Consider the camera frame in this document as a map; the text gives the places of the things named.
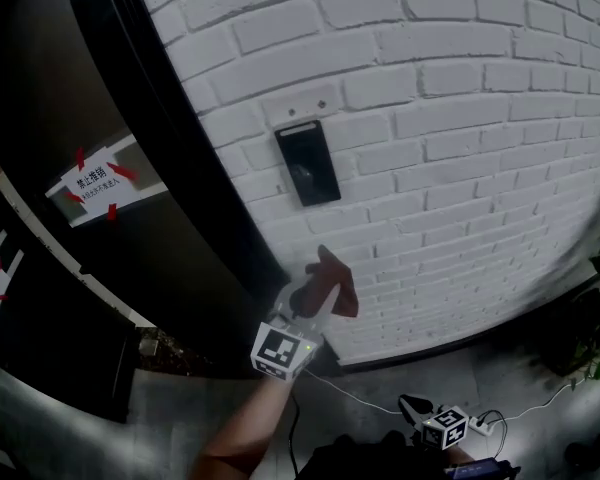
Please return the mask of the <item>dark metal door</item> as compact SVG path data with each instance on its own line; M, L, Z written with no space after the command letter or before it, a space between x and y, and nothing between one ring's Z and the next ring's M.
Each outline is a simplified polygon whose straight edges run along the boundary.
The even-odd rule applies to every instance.
M0 368L59 402L125 422L139 343L134 325L41 244L1 230L24 257L0 306Z

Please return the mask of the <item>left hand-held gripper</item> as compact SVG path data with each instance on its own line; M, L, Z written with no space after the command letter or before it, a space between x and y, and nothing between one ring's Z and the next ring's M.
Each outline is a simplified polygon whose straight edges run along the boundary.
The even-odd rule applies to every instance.
M260 324L250 354L256 371L287 383L296 379L324 344L319 333L290 320L302 314L305 285L305 280L294 280L280 291L277 310L281 314ZM340 285L336 284L322 304L321 328L327 325L339 293Z

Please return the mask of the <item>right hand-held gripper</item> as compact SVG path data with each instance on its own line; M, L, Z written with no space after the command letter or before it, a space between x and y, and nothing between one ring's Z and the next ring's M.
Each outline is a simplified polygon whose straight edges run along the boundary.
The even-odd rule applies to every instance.
M420 414L434 412L433 403L415 395L398 397L398 407L411 426L420 423L420 443L437 450L447 450L465 439L469 427L469 416L458 406L453 406L421 422Z

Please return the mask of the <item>green potted plant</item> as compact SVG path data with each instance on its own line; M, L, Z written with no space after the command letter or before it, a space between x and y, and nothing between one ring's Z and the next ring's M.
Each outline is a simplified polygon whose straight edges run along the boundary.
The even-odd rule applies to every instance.
M600 277L600 249L589 259ZM581 381L600 380L600 287L561 304L552 315L552 334L542 342L541 357L575 389Z

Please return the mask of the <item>black wall access panel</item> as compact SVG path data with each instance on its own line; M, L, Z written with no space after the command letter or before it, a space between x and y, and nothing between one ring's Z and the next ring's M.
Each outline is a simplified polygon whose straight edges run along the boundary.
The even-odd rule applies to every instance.
M319 120L276 130L274 136L303 207L341 199L335 169Z

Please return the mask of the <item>white wall mounting plate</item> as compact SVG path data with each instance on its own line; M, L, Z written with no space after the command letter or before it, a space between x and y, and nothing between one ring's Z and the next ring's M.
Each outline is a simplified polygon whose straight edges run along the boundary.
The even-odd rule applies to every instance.
M276 128L334 114L340 110L341 97L336 85L325 83L265 98L261 106L267 123Z

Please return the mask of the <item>person's black clothing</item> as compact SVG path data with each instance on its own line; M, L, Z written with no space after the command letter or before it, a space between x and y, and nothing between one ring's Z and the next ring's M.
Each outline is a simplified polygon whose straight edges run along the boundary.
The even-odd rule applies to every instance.
M410 446L396 430L376 443L349 435L316 448L296 480L449 480L440 452Z

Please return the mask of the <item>person's right forearm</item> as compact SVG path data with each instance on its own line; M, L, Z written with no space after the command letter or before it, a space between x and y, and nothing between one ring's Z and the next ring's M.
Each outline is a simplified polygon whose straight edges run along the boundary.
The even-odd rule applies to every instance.
M472 456L458 445L447 448L445 450L445 456L449 467L458 467L475 461Z

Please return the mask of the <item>dark blue device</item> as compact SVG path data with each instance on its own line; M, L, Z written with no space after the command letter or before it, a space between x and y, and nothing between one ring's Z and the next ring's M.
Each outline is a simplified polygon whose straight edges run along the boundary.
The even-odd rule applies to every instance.
M516 480L520 471L507 460L487 458L446 468L444 473L448 480Z

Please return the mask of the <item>dark glass door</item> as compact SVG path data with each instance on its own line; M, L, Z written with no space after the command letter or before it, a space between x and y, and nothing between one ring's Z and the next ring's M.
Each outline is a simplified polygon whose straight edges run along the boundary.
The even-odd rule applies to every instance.
M45 196L128 136L69 0L0 0L0 165L18 194L83 273L198 354L246 372L261 321L241 316L245 294L168 188L75 228Z

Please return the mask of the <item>person's left forearm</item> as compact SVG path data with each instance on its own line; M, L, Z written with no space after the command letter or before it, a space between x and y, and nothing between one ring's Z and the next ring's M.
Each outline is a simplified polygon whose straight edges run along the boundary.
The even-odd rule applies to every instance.
M199 452L187 480L249 480L261 463L293 388L267 376Z

